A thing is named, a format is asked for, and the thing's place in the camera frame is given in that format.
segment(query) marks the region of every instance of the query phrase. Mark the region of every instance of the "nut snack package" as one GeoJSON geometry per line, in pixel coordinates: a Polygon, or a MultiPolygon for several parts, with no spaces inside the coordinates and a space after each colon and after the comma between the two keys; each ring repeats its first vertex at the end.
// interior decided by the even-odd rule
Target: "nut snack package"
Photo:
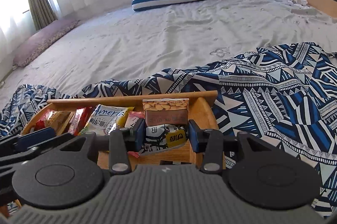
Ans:
{"type": "Polygon", "coordinates": [[[179,148],[188,139],[189,99],[144,99],[146,133],[139,154],[179,148]]]}
{"type": "Polygon", "coordinates": [[[86,131],[94,131],[97,135],[109,135],[115,129],[124,127],[129,112],[134,107],[114,107],[97,105],[81,134],[86,131]]]}

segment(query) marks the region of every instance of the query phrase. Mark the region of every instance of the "brown snack package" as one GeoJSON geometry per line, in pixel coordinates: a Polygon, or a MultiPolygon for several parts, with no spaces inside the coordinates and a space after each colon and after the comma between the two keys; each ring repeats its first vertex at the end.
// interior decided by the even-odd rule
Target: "brown snack package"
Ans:
{"type": "Polygon", "coordinates": [[[144,99],[146,125],[186,125],[188,123],[188,103],[188,98],[144,99]]]}

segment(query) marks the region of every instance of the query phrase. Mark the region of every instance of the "blue geometric patterned fabric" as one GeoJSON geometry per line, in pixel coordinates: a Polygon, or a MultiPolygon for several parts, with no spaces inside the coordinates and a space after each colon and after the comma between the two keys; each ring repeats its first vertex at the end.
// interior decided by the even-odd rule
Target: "blue geometric patterned fabric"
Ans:
{"type": "MultiPolygon", "coordinates": [[[[315,43],[259,47],[194,69],[165,69],[146,79],[91,84],[78,98],[217,90],[213,113],[224,135],[247,131],[310,164],[321,177],[312,207],[337,207],[337,68],[315,43]]],[[[0,133],[17,134],[55,89],[22,85],[0,113],[0,133]]],[[[226,154],[226,166],[235,154],[226,154]]]]}

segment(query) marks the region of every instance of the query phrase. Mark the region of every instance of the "yellow label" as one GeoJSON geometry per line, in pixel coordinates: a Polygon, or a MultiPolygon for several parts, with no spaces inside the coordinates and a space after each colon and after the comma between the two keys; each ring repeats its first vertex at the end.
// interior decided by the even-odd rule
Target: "yellow label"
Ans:
{"type": "Polygon", "coordinates": [[[186,133],[182,129],[168,133],[166,135],[166,143],[168,148],[184,144],[185,141],[186,141],[186,133]]]}

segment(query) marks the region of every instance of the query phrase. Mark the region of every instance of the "purple pillow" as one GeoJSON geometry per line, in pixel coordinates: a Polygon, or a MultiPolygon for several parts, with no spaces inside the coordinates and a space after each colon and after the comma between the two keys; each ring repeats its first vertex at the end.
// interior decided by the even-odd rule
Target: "purple pillow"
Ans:
{"type": "Polygon", "coordinates": [[[50,45],[75,28],[78,23],[79,21],[74,19],[59,19],[28,38],[15,50],[13,70],[30,64],[50,45]]]}

